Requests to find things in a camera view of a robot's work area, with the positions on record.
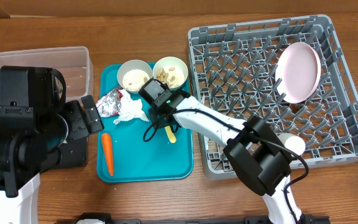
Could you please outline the yellow plastic spoon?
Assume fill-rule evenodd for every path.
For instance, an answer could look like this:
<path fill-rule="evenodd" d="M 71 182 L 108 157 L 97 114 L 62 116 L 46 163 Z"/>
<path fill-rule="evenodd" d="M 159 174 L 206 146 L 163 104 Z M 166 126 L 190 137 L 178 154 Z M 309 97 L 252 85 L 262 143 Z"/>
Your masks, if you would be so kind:
<path fill-rule="evenodd" d="M 177 138 L 176 138 L 175 134 L 173 133 L 172 128 L 170 126 L 165 127 L 165 132 L 167 134 L 169 142 L 172 144 L 176 143 Z"/>

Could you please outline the white napkin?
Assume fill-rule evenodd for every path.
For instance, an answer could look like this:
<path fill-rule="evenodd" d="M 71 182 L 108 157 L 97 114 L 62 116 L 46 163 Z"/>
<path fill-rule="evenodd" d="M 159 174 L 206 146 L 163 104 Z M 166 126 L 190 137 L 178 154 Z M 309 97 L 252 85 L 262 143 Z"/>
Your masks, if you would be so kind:
<path fill-rule="evenodd" d="M 141 99 L 133 100 L 131 94 L 125 89 L 120 89 L 118 92 L 122 95 L 120 98 L 121 105 L 118 111 L 119 117 L 113 121 L 114 124 L 119 124 L 122 121 L 130 121 L 135 118 L 149 122 L 148 117 L 142 110 L 143 104 Z"/>

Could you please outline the white paper cup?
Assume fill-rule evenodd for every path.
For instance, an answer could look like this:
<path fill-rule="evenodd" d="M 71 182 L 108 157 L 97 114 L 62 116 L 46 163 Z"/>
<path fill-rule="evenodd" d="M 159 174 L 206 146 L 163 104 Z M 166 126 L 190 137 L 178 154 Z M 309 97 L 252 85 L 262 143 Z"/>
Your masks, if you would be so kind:
<path fill-rule="evenodd" d="M 306 149 L 304 140 L 292 133 L 281 133 L 278 135 L 278 138 L 287 149 L 299 156 L 301 156 Z"/>

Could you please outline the white plate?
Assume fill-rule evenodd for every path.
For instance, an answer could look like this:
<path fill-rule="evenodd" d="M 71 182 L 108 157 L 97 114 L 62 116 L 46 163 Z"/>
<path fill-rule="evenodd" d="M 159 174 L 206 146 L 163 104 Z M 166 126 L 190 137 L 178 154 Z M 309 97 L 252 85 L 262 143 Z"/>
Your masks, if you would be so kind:
<path fill-rule="evenodd" d="M 275 81 L 277 91 L 284 93 L 284 101 L 301 103 L 317 89 L 321 77 L 321 62 L 317 52 L 304 42 L 289 45 L 281 54 Z"/>

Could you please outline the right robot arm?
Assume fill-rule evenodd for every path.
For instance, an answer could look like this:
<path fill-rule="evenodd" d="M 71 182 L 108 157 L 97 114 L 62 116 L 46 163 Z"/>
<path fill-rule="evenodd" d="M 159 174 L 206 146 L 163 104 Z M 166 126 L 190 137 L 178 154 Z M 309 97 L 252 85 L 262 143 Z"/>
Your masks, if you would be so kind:
<path fill-rule="evenodd" d="M 301 160 L 306 144 L 292 133 L 275 134 L 258 116 L 248 120 L 232 118 L 200 103 L 183 90 L 171 92 L 166 84 L 150 79 L 139 90 L 150 105 L 149 130 L 169 126 L 190 129 L 223 147 L 238 179 L 261 196 L 268 208 L 270 223 L 302 223 L 291 185 L 290 164 Z"/>

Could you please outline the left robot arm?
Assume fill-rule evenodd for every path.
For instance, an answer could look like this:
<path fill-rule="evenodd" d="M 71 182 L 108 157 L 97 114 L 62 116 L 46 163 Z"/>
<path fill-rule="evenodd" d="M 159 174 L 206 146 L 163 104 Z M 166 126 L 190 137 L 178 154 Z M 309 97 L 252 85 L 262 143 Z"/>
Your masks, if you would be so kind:
<path fill-rule="evenodd" d="M 103 122 L 92 96 L 66 94 L 54 68 L 0 69 L 0 223 L 37 223 L 41 174 L 86 164 Z"/>

